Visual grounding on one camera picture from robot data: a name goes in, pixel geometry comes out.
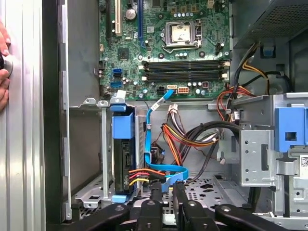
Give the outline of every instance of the metal bracket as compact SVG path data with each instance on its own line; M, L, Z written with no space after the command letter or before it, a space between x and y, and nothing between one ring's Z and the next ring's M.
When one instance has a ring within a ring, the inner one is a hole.
M241 185L273 186L277 178L278 152L273 148L273 130L240 131Z

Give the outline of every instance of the pcie slot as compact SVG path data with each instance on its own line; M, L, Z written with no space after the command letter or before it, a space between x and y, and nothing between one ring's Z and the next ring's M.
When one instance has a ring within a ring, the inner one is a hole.
M143 0L138 0L137 1L137 5L138 5L138 13L137 13L137 17L138 17L138 39L141 43L143 43Z
M111 45L111 0L106 0L106 40Z
M115 0L115 35L122 36L122 4L121 0Z

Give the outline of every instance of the blue plastic latch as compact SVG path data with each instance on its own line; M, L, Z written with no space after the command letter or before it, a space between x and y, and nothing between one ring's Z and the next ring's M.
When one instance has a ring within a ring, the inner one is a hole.
M134 137L134 114L112 117L112 137L114 139L131 139Z
M112 112L124 112L126 111L126 104L112 104L110 110Z
M308 145L307 107L275 109L275 150L285 153L290 146Z
M125 203L127 196L125 195L113 195L111 198L112 203Z

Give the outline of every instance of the ram slot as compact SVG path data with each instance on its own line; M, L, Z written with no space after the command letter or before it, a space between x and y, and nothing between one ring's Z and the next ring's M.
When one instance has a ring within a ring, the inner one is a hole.
M186 62L161 62L148 63L146 70L149 72L166 72L178 70L216 70L221 68L221 61L186 61Z
M150 82L190 82L219 80L220 71L198 71L198 72L168 72L148 73L147 80Z

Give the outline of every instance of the human hand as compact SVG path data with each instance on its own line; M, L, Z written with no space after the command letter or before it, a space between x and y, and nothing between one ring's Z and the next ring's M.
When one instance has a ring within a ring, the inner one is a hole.
M11 38L8 32L0 21L0 52L2 55L9 55L8 45L11 43ZM5 107L9 99L9 72L5 69L0 70L0 112Z

